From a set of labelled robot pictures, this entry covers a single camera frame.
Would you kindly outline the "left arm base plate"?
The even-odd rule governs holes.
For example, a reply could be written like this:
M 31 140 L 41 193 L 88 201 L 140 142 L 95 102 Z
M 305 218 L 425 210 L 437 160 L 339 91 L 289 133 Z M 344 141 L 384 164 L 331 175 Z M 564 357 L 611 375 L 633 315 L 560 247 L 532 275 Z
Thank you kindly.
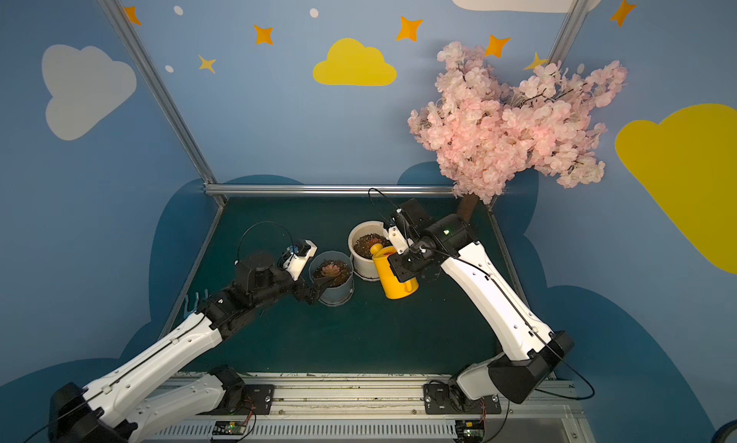
M 229 388 L 223 400 L 205 415 L 269 415 L 274 402 L 274 385 L 236 385 Z

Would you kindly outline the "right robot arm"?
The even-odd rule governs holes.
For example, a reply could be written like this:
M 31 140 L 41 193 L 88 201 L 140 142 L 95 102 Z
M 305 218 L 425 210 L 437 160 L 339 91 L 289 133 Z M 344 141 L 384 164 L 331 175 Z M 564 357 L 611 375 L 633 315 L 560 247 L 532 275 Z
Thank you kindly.
M 521 404 L 572 351 L 572 337 L 534 314 L 491 262 L 475 229 L 459 215 L 434 220 L 411 199 L 395 208 L 387 234 L 400 246 L 389 257 L 398 281 L 438 266 L 468 296 L 501 346 L 498 355 L 456 376 L 455 385 L 464 397 L 478 400 L 500 394 Z

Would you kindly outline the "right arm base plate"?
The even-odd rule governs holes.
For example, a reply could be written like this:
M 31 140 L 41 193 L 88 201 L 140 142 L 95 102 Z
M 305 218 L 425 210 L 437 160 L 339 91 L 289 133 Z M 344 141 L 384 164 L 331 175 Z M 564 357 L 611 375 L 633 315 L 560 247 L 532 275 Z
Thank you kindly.
M 497 415 L 502 407 L 496 396 L 472 400 L 455 385 L 431 380 L 422 386 L 425 412 L 429 415 Z

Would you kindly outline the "grey-blue pot with succulent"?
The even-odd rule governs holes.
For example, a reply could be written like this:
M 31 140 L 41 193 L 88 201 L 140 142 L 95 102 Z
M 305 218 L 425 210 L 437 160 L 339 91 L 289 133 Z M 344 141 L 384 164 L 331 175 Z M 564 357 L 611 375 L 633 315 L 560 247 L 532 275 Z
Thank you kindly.
M 322 292 L 319 301 L 324 306 L 341 306 L 353 296 L 353 266 L 344 253 L 326 251 L 319 254 L 310 264 L 308 275 Z

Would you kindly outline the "yellow plastic watering can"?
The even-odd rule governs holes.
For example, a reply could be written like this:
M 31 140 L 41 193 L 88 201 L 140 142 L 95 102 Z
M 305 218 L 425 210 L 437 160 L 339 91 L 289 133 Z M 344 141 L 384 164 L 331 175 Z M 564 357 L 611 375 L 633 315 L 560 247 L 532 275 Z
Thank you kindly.
M 390 300 L 402 299 L 414 294 L 420 284 L 416 278 L 405 282 L 399 281 L 390 263 L 391 258 L 399 254 L 393 246 L 384 246 L 376 243 L 370 248 L 372 262 L 376 267 L 377 274 L 386 297 Z

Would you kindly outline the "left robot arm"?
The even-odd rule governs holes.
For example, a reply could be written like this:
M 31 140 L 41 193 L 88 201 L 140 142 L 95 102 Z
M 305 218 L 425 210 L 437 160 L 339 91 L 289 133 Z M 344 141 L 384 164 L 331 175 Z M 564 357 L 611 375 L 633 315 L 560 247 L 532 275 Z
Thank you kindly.
M 204 412 L 253 415 L 244 380 L 225 365 L 191 385 L 151 394 L 282 297 L 291 294 L 309 304 L 319 300 L 326 285 L 309 284 L 301 276 L 316 253 L 312 241 L 299 241 L 278 261 L 265 252 L 237 260 L 234 280 L 201 302 L 166 337 L 84 387 L 68 383 L 58 389 L 50 400 L 49 441 L 140 442 Z

